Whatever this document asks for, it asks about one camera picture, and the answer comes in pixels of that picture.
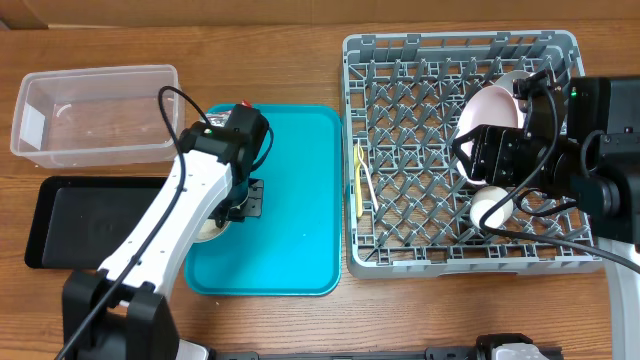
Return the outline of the pink round plate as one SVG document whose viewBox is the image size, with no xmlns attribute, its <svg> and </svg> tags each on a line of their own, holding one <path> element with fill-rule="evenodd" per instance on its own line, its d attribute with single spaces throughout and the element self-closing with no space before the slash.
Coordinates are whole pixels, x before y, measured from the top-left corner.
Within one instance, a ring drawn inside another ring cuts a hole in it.
<svg viewBox="0 0 640 360">
<path fill-rule="evenodd" d="M 479 90 L 466 104 L 458 120 L 457 134 L 460 138 L 479 125 L 522 128 L 524 113 L 518 101 L 500 86 L 489 86 Z"/>
</svg>

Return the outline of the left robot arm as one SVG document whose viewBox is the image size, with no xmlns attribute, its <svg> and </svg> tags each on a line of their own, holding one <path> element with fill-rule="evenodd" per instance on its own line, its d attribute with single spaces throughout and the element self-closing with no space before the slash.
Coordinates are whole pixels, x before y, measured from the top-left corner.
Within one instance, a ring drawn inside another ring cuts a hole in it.
<svg viewBox="0 0 640 360">
<path fill-rule="evenodd" d="M 258 109 L 237 104 L 224 122 L 196 122 L 178 136 L 171 172 L 130 235 L 96 273 L 67 279 L 59 358 L 214 358 L 180 337 L 169 297 L 204 225 L 222 229 L 259 216 L 250 175 L 272 135 Z"/>
</svg>

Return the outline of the grey round plate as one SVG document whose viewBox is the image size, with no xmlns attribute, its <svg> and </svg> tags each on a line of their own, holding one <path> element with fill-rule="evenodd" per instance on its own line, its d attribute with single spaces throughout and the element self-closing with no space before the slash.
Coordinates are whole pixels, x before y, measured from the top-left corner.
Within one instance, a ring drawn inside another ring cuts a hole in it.
<svg viewBox="0 0 640 360">
<path fill-rule="evenodd" d="M 511 97 L 514 96 L 514 82 L 516 80 L 526 79 L 532 76 L 532 73 L 524 70 L 513 70 L 502 75 L 494 82 L 495 86 L 505 89 Z"/>
</svg>

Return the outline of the yellow plastic spoon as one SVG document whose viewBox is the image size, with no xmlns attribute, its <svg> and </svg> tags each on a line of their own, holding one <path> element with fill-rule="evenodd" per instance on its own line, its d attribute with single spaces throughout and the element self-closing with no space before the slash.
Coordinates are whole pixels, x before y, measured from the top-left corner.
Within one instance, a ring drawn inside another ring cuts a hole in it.
<svg viewBox="0 0 640 360">
<path fill-rule="evenodd" d="M 356 218 L 360 218 L 363 215 L 363 199 L 362 199 L 362 187 L 361 187 L 361 148 L 359 144 L 354 145 L 354 183 L 355 183 L 355 201 L 356 201 Z"/>
</svg>

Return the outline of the silver red foil wrapper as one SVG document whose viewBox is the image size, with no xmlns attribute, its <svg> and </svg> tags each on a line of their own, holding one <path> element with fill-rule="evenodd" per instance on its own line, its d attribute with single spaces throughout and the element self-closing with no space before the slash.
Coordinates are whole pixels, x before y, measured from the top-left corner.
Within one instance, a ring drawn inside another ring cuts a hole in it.
<svg viewBox="0 0 640 360">
<path fill-rule="evenodd" d="M 215 127 L 230 127 L 231 125 L 240 124 L 245 118 L 253 114 L 253 106 L 247 101 L 233 105 L 230 109 L 224 111 L 208 111 L 206 121 Z"/>
</svg>

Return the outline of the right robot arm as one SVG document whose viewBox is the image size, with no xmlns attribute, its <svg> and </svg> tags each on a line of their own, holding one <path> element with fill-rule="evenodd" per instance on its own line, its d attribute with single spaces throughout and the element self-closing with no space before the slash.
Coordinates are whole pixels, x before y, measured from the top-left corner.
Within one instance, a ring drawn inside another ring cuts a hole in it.
<svg viewBox="0 0 640 360">
<path fill-rule="evenodd" d="M 569 247 L 605 261 L 612 325 L 612 355 L 639 356 L 639 79 L 576 77 L 566 86 L 549 70 L 512 82 L 525 103 L 515 127 L 497 116 L 452 143 L 466 178 L 507 189 L 478 225 L 500 237 Z M 507 202 L 531 192 L 569 203 L 544 216 L 576 208 L 590 218 L 595 246 L 493 227 L 488 219 Z"/>
</svg>

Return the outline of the grey bowl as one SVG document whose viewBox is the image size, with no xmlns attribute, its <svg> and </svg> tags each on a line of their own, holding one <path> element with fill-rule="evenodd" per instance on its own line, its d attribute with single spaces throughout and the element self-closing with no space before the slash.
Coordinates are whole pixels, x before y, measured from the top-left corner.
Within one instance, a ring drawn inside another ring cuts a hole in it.
<svg viewBox="0 0 640 360">
<path fill-rule="evenodd" d="M 216 221 L 215 220 L 207 219 L 204 222 L 204 224 L 201 227 L 201 229 L 196 234 L 194 242 L 195 243 L 202 243 L 202 242 L 208 242 L 208 241 L 214 240 L 217 237 L 219 237 L 220 235 L 222 235 L 227 230 L 229 225 L 230 225 L 230 222 L 227 221 L 221 227 L 218 227 L 216 225 Z"/>
</svg>

